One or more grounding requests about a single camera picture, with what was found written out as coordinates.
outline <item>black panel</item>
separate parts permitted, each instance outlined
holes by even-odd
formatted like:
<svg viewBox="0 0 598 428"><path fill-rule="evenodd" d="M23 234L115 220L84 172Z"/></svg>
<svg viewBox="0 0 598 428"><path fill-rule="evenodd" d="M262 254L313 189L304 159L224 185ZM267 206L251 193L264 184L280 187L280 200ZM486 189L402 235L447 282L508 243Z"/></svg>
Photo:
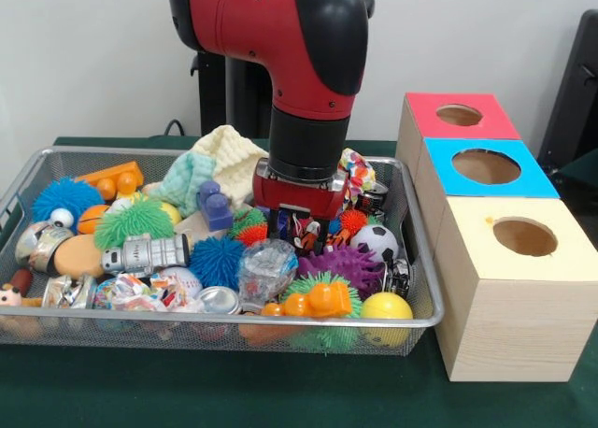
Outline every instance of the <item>black panel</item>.
<svg viewBox="0 0 598 428"><path fill-rule="evenodd" d="M354 95L361 87L367 52L365 0L295 2L309 59L318 77L330 90Z"/></svg>
<svg viewBox="0 0 598 428"><path fill-rule="evenodd" d="M330 178L338 167L348 126L349 118L306 120L272 107L270 167L291 180Z"/></svg>
<svg viewBox="0 0 598 428"><path fill-rule="evenodd" d="M169 0L170 11L172 12L172 22L177 28L177 33L182 42L192 50L203 51L204 49L197 40L197 35L193 29L191 17L191 8L189 0Z"/></svg>

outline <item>red square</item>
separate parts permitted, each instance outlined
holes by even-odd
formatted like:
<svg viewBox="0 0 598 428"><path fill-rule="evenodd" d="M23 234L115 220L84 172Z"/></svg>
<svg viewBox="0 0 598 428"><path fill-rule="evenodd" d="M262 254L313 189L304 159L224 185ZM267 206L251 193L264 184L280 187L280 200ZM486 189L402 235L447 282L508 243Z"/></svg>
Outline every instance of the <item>red square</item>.
<svg viewBox="0 0 598 428"><path fill-rule="evenodd" d="M406 98L424 137L520 139L492 94L407 93Z"/></svg>

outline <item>orange ball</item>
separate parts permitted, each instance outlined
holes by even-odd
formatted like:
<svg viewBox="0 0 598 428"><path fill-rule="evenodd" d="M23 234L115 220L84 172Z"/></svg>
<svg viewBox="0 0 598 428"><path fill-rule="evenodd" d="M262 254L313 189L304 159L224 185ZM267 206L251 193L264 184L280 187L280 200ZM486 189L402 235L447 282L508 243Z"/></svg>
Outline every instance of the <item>orange ball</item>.
<svg viewBox="0 0 598 428"><path fill-rule="evenodd" d="M109 206L102 204L99 206L89 207L87 210L85 210L78 219L77 230L79 234L90 235L95 233L95 227L108 209Z"/></svg>
<svg viewBox="0 0 598 428"><path fill-rule="evenodd" d="M111 201L116 196L116 186L111 178L100 178L95 185L105 201Z"/></svg>
<svg viewBox="0 0 598 428"><path fill-rule="evenodd" d="M137 189L137 178L133 173L122 173L116 182L116 188L122 194L133 194Z"/></svg>

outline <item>box with circular hole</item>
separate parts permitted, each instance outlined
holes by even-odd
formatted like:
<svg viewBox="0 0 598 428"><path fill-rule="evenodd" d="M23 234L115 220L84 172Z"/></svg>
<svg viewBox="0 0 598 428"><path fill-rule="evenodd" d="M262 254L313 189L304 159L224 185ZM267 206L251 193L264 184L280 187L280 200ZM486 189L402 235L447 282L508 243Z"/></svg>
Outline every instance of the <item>box with circular hole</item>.
<svg viewBox="0 0 598 428"><path fill-rule="evenodd" d="M598 253L560 199L448 197L434 262L453 381L567 381L598 314Z"/></svg>
<svg viewBox="0 0 598 428"><path fill-rule="evenodd" d="M407 93L396 158L414 181L424 138L519 140L520 135L492 94Z"/></svg>

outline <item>orange plastic figure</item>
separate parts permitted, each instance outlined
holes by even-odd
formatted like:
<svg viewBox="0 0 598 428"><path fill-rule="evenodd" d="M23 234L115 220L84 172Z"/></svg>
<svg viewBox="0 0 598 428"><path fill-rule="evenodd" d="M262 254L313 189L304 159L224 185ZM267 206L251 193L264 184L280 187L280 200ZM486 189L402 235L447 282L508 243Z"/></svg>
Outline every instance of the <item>orange plastic figure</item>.
<svg viewBox="0 0 598 428"><path fill-rule="evenodd" d="M79 176L77 180L85 180L97 188L105 200L110 201L116 197L116 192L134 193L137 187L143 185L143 174L137 162L129 162Z"/></svg>

